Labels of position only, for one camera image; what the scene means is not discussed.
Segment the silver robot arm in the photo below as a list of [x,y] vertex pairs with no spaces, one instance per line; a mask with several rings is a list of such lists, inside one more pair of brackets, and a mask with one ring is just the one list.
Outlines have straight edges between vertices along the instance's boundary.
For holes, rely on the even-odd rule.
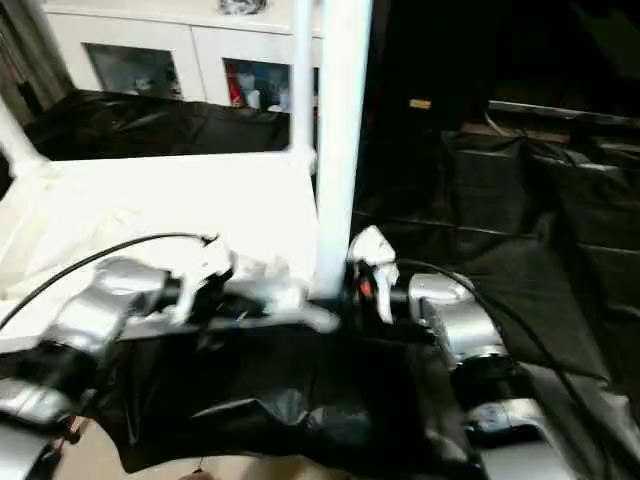
[[[409,312],[440,346],[487,477],[576,480],[534,399],[528,375],[509,357],[492,319],[460,282],[470,285],[462,276],[456,282],[442,274],[414,275],[408,286]],[[537,435],[514,441],[526,430]]]
[[127,322],[177,301],[169,272],[116,257],[71,298],[14,377],[0,380],[0,478],[51,478],[53,448]]

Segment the white cabinet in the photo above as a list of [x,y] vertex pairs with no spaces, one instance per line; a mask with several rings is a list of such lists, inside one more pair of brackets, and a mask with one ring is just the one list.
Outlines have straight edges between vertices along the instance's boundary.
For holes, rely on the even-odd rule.
[[188,25],[48,14],[76,87],[204,100]]
[[[287,103],[293,2],[269,0],[255,15],[223,15],[217,0],[48,0],[43,8],[78,88],[219,105],[232,104],[231,89],[238,103],[268,108]],[[319,67],[320,4],[313,15]]]
[[[255,83],[254,88],[237,86],[241,87],[244,96],[247,90],[260,92],[262,106],[278,103],[275,97],[288,90],[288,66],[294,57],[292,36],[193,27],[193,38],[207,102],[231,105],[233,86],[230,88],[229,82],[234,81],[235,75],[250,77],[250,82]],[[320,66],[321,42],[318,38],[313,39],[312,61],[315,67]]]

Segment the floor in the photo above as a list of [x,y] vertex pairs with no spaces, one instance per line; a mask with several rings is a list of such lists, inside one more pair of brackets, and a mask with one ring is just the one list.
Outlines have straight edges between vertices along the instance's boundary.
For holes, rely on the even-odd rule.
[[[55,480],[179,480],[200,465],[200,458],[191,458],[158,465],[128,475],[122,469],[113,442],[92,423],[80,442],[65,447],[65,456]],[[302,457],[257,459],[225,456],[202,460],[201,468],[215,480],[348,480],[344,472],[327,470]]]

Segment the white cloth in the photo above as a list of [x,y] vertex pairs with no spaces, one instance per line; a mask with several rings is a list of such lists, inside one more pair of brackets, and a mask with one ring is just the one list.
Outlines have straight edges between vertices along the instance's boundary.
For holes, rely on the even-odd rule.
[[[0,317],[65,266],[123,240],[184,231],[221,233],[231,250],[285,264],[309,283],[317,218],[308,170],[287,153],[57,162],[14,182],[0,202]],[[183,272],[200,253],[189,239],[156,240],[126,254]],[[0,332],[0,352],[22,348],[91,278],[60,281]]]

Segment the black cloth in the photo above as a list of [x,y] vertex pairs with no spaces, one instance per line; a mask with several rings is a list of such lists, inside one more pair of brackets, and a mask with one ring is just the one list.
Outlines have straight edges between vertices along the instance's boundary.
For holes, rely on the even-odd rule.
[[282,150],[288,116],[117,93],[77,91],[27,135],[52,160]]
[[[611,478],[637,478],[639,465],[638,157],[439,132],[376,140],[352,225],[376,224],[400,257],[469,276],[530,325],[618,439],[601,441]],[[583,471],[601,478],[602,446],[583,414],[517,323],[494,314]]]
[[109,393],[91,415],[126,470],[238,453],[300,454],[384,478],[449,468],[430,454],[402,346],[295,327],[197,345],[176,338],[121,347]]

